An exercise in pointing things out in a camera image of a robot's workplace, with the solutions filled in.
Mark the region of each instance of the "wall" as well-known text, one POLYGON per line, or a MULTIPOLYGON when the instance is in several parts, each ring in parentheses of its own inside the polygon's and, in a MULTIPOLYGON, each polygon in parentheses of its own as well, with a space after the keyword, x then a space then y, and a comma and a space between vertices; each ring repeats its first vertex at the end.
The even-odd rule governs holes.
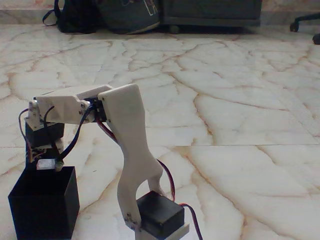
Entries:
MULTIPOLYGON (((0 0, 0 9, 51 9, 54 0, 0 0)), ((264 11, 320 11, 320 0, 263 0, 264 11)))

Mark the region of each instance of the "backpack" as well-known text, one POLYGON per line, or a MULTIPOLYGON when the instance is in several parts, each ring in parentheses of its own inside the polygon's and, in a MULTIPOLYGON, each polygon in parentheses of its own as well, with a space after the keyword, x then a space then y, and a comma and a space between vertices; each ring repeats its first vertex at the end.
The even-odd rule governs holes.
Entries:
POLYGON ((102 25, 100 12, 92 0, 65 0, 62 11, 58 3, 59 0, 54 0, 54 8, 44 15, 42 22, 46 26, 57 25, 62 33, 90 34, 102 25), (57 20, 55 24, 48 25, 45 20, 51 13, 57 20))

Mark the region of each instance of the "black base box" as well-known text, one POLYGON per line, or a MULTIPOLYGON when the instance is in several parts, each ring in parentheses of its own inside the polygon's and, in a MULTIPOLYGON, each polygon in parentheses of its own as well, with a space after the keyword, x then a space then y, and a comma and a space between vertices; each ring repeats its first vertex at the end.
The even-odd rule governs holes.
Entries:
POLYGON ((18 240, 71 239, 80 208, 74 166, 25 169, 8 199, 18 240))

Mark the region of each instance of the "white marble tile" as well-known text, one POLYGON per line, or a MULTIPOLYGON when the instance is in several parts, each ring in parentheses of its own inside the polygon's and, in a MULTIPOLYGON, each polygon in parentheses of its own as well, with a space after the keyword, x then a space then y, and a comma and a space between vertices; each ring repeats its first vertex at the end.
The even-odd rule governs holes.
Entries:
POLYGON ((265 73, 261 79, 302 125, 320 137, 320 78, 286 72, 265 73))
MULTIPOLYGON (((301 31, 68 35, 0 25, 0 239, 16 239, 7 196, 24 169, 17 117, 28 101, 130 83, 141 91, 151 152, 172 171, 177 201, 196 210, 205 240, 320 239, 319 48, 314 29, 301 31)), ((76 128, 66 126, 65 145, 76 128)), ((86 124, 66 164, 80 196, 73 239, 133 240, 116 197, 120 148, 86 124)), ((165 175, 161 185, 170 196, 165 175)), ((147 191, 142 184, 137 197, 147 191)), ((184 239, 197 239, 193 225, 184 239)))
MULTIPOLYGON (((195 209, 204 239, 319 239, 318 145, 150 150, 171 170, 176 201, 195 209)), ((23 154, 23 148, 1 149, 0 213, 4 222, 0 233, 4 240, 15 239, 7 195, 23 169, 23 154)), ((65 162, 76 167, 80 197, 73 239, 133 240, 117 202, 123 165, 120 149, 97 139, 80 139, 65 162)), ((170 191, 165 174, 161 186, 170 191)), ((143 184, 137 197, 147 191, 143 184)), ((188 211, 186 221, 191 223, 191 232, 183 239, 197 239, 188 211)))

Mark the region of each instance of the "office chair base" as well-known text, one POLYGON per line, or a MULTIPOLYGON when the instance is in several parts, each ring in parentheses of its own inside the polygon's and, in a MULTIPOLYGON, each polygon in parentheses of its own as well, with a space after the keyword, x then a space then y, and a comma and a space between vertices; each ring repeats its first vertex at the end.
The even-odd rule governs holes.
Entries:
POLYGON ((315 45, 320 45, 320 34, 315 35, 312 40, 315 45))
POLYGON ((298 32, 299 31, 299 22, 293 22, 290 25, 290 32, 298 32))

